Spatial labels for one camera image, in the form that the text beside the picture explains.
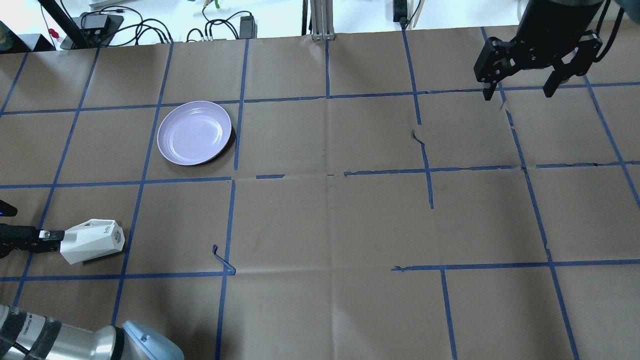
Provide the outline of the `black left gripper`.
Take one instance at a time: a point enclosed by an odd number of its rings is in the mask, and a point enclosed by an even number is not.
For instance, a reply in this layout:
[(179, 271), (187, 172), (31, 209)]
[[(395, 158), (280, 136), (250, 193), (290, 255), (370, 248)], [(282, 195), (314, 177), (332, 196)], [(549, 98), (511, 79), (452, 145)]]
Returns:
[(29, 253), (54, 252), (66, 235), (64, 230), (44, 230), (29, 225), (0, 224), (0, 257), (6, 258), (14, 250)]

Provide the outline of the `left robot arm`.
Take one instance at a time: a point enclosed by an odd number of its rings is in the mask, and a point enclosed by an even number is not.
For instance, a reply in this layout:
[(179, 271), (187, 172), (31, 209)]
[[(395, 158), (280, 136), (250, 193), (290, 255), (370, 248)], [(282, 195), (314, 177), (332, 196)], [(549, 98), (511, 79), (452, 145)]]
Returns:
[[(14, 250), (59, 251), (71, 265), (113, 255), (126, 237), (114, 219), (89, 219), (67, 230), (0, 226), (1, 257)], [(183, 360), (185, 354), (161, 333), (134, 320), (92, 332), (16, 306), (1, 306), (3, 360)]]

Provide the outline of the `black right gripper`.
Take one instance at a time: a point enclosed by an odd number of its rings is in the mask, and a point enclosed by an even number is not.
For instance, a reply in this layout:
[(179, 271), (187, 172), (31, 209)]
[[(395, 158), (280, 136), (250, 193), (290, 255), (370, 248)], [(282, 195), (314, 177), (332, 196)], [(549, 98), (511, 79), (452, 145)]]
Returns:
[(498, 84), (519, 71), (553, 68), (542, 91), (551, 98), (572, 76), (583, 76), (595, 63), (603, 41), (596, 32), (563, 39), (559, 35), (532, 39), (515, 36), (510, 41), (489, 37), (483, 45), (473, 71), (483, 83), (483, 98), (490, 101)]

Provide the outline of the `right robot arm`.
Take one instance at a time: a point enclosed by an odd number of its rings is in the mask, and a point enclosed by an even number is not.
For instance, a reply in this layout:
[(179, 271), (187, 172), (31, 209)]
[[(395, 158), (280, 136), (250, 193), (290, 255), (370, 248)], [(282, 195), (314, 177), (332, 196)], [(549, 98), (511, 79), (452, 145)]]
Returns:
[(512, 39), (489, 37), (473, 71), (490, 101), (502, 80), (519, 71), (553, 68), (542, 90), (547, 98), (573, 76), (585, 75), (611, 49), (624, 15), (639, 22), (637, 0), (618, 1), (619, 11), (608, 42), (600, 32), (608, 0), (530, 0)]

